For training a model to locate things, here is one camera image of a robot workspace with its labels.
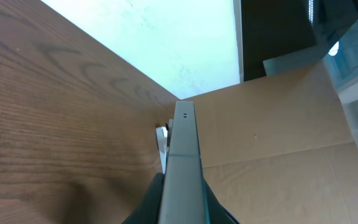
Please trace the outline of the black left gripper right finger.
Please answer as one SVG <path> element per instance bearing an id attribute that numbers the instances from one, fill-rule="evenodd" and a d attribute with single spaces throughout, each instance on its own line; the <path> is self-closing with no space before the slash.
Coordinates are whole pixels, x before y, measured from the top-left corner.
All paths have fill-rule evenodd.
<path id="1" fill-rule="evenodd" d="M 206 188 L 210 224 L 239 224 L 239 222 L 220 204 L 206 181 L 204 184 Z"/>

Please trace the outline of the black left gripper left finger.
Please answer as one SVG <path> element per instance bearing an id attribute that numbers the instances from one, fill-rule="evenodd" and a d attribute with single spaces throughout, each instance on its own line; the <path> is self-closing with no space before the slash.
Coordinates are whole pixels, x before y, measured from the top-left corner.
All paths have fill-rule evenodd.
<path id="1" fill-rule="evenodd" d="M 156 173 L 139 206 L 122 224 L 157 224 L 163 192 L 164 175 Z"/>

